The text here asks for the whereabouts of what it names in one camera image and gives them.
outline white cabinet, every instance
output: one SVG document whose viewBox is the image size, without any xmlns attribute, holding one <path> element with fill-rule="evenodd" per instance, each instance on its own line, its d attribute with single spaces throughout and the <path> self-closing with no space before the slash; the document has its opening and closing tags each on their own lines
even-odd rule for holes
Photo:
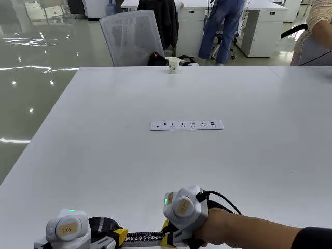
<svg viewBox="0 0 332 249">
<path fill-rule="evenodd" d="M 106 6 L 109 0 L 83 0 L 85 15 L 88 18 L 106 17 Z"/>
<path fill-rule="evenodd" d="M 248 57 L 271 57 L 280 40 L 283 20 L 282 11 L 249 10 L 244 29 L 237 39 L 238 47 Z"/>
<path fill-rule="evenodd" d="M 198 56 L 204 29 L 205 9 L 181 9 L 176 55 Z"/>
<path fill-rule="evenodd" d="M 287 8 L 287 13 L 284 22 L 294 22 L 302 0 L 286 0 L 285 7 Z"/>
</svg>

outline tiled floor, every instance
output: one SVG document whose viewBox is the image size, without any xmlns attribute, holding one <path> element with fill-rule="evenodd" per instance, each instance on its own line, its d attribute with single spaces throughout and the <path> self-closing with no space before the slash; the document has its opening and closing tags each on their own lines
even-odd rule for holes
<svg viewBox="0 0 332 249">
<path fill-rule="evenodd" d="M 285 30 L 303 22 L 303 10 Z M 270 59 L 235 47 L 228 65 L 289 65 L 294 40 L 281 41 Z M 65 0 L 1 0 L 0 51 L 1 183 L 77 69 L 112 62 L 98 22 L 75 19 Z"/>
</svg>

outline power strip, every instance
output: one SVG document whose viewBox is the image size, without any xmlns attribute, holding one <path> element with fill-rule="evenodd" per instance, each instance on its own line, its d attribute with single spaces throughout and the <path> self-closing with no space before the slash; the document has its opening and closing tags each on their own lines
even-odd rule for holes
<svg viewBox="0 0 332 249">
<path fill-rule="evenodd" d="M 201 121 L 157 121 L 150 123 L 152 131 L 174 131 L 174 130 L 222 130 L 224 124 L 220 120 Z"/>
</svg>

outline human hand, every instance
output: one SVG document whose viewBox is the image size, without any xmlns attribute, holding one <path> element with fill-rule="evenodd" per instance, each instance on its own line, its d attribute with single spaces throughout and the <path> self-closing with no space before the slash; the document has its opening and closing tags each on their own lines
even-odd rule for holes
<svg viewBox="0 0 332 249">
<path fill-rule="evenodd" d="M 203 247 L 208 243 L 221 245 L 226 243 L 233 248 L 239 248 L 230 239 L 230 226 L 234 214 L 223 209 L 209 209 L 209 217 L 205 224 L 195 231 L 195 239 L 204 240 Z"/>
</svg>

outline bag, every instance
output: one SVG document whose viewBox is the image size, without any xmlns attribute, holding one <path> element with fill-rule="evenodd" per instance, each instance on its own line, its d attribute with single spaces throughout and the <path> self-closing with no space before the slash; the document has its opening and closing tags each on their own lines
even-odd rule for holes
<svg viewBox="0 0 332 249">
<path fill-rule="evenodd" d="M 168 60 L 166 60 L 163 56 L 161 56 L 157 52 L 153 52 L 150 55 L 150 59 L 147 66 L 168 66 Z"/>
<path fill-rule="evenodd" d="M 199 66 L 199 64 L 193 59 L 193 56 L 179 56 L 181 60 L 188 58 L 190 61 L 182 62 L 180 66 Z"/>
</svg>

